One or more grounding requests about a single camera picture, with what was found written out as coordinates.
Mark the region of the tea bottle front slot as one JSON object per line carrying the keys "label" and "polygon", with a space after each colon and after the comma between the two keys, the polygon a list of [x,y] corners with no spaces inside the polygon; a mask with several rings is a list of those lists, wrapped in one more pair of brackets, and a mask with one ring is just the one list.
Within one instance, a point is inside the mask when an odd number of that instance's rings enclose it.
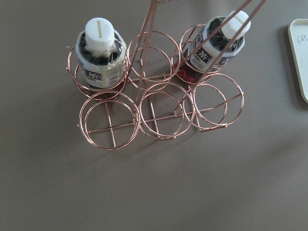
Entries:
{"label": "tea bottle front slot", "polygon": [[248,17],[249,15],[246,12],[239,11],[220,31],[204,43],[200,49],[193,52],[195,48],[203,43],[226,20],[227,16],[216,16],[209,20],[184,51],[183,57],[186,58],[190,55],[190,58],[187,60],[187,64],[179,68],[177,76],[185,82],[196,83],[227,46]]}

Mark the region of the cream serving tray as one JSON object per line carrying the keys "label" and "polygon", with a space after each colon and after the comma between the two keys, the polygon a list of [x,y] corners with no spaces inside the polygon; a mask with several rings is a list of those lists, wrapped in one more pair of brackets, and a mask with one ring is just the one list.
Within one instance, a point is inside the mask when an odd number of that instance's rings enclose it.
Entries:
{"label": "cream serving tray", "polygon": [[295,19],[288,26],[288,36],[301,96],[308,103],[308,20]]}

